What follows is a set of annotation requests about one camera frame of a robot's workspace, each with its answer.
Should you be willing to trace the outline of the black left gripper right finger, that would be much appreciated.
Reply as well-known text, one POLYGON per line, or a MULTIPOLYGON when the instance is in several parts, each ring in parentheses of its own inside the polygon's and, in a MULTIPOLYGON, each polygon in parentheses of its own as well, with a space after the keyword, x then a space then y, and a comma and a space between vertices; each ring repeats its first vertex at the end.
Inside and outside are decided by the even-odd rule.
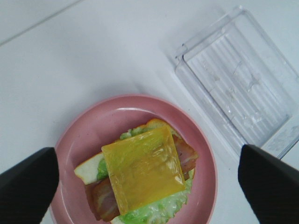
POLYGON ((261 224, 299 222, 299 172, 266 151, 244 145, 238 182, 261 224))

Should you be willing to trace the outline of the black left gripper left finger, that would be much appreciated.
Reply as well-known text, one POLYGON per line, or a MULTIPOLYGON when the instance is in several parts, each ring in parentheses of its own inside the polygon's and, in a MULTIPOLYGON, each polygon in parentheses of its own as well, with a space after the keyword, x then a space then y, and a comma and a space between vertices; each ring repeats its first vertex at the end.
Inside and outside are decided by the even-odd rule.
POLYGON ((0 222, 39 224, 59 183, 55 149, 45 147, 0 175, 0 222))

